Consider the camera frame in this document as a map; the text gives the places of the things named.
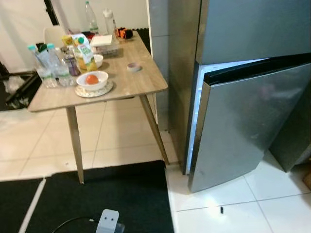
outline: refrigerator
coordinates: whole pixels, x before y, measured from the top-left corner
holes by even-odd
[[[169,131],[192,192],[256,168],[310,80],[310,0],[169,0]]]

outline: cable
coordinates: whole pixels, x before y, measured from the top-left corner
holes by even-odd
[[[52,233],[55,233],[57,232],[59,229],[61,229],[64,225],[66,225],[67,223],[69,222],[72,222],[74,220],[78,220],[78,219],[89,219],[90,222],[98,222],[98,221],[95,221],[94,219],[92,219],[91,217],[74,217],[74,218],[71,218],[65,222],[63,222],[62,224],[60,224],[58,227],[55,228],[54,231],[52,231]]]

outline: black mat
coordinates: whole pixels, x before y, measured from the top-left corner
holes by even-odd
[[[0,232],[17,233],[42,179],[0,182]]]
[[[50,233],[64,221],[81,216],[99,219],[104,209],[118,210],[125,233],[173,233],[165,164],[154,161],[85,170],[47,178],[27,233]],[[57,233],[95,233],[97,224],[73,221]]]

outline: table leg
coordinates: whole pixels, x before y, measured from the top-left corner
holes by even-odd
[[[147,98],[146,95],[141,95],[139,97],[140,97],[141,104],[142,104],[142,106],[143,106],[143,108],[145,110],[145,113],[147,115],[148,122],[149,122],[150,128],[152,130],[152,133],[154,134],[155,140],[157,142],[157,145],[159,146],[160,151],[162,153],[162,157],[163,157],[165,163],[167,165],[169,165],[170,162],[169,162],[169,159],[167,158],[167,155],[166,155],[166,152],[165,152],[165,148],[164,148],[164,145],[163,145],[163,141],[162,141],[162,138],[161,138],[161,135],[160,135],[160,131],[159,131],[159,128],[158,128],[158,126],[156,124],[156,120],[155,120],[154,115],[152,113],[152,110],[151,110],[148,98]]]
[[[71,143],[72,143],[74,158],[76,160],[76,165],[78,169],[79,182],[84,183],[81,143],[80,143],[80,137],[79,137],[79,128],[78,128],[76,108],[74,106],[67,107],[66,111],[67,111],[67,118],[68,118],[68,124],[69,124],[69,129],[70,129]]]

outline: table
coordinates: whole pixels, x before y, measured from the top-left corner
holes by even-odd
[[[126,66],[132,62],[139,63],[142,69],[138,72],[128,71]],[[75,94],[75,87],[73,86],[46,89],[41,85],[28,106],[30,112],[66,108],[79,182],[84,182],[81,144],[75,109],[75,106],[79,105],[139,96],[162,157],[165,163],[169,164],[159,129],[146,96],[164,91],[168,86],[138,33],[133,32],[131,39],[120,40],[119,54],[105,57],[99,70],[107,72],[109,80],[114,83],[114,87],[109,93],[95,98],[82,98]]]

